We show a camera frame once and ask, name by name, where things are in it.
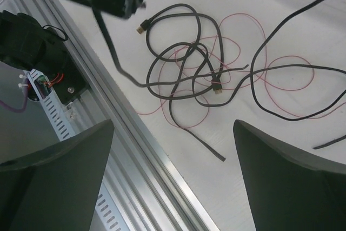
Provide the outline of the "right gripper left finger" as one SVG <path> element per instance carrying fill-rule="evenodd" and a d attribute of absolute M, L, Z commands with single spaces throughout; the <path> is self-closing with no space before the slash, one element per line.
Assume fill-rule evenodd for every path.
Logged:
<path fill-rule="evenodd" d="M 114 125 L 1 163 L 1 230 L 89 230 Z"/>

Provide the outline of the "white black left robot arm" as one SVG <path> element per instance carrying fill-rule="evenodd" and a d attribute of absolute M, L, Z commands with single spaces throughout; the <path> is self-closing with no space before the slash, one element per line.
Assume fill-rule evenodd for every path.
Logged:
<path fill-rule="evenodd" d="M 128 19 L 144 0 L 71 0 L 122 19 Z M 53 30 L 45 29 L 33 17 L 1 12 L 1 62 L 18 69 L 37 69 L 55 74 L 66 59 L 63 42 Z"/>

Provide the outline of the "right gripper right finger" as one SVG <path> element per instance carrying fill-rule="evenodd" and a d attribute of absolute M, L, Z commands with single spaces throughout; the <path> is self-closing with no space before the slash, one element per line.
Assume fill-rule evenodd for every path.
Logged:
<path fill-rule="evenodd" d="M 235 146 L 256 230 L 345 230 L 345 165 L 236 120 Z"/>

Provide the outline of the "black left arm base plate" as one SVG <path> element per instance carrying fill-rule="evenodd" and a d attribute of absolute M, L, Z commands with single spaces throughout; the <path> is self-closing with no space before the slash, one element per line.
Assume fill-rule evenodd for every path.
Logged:
<path fill-rule="evenodd" d="M 69 53 L 59 74 L 49 75 L 48 81 L 51 82 L 48 86 L 54 90 L 63 105 L 74 101 L 89 88 L 88 82 Z"/>

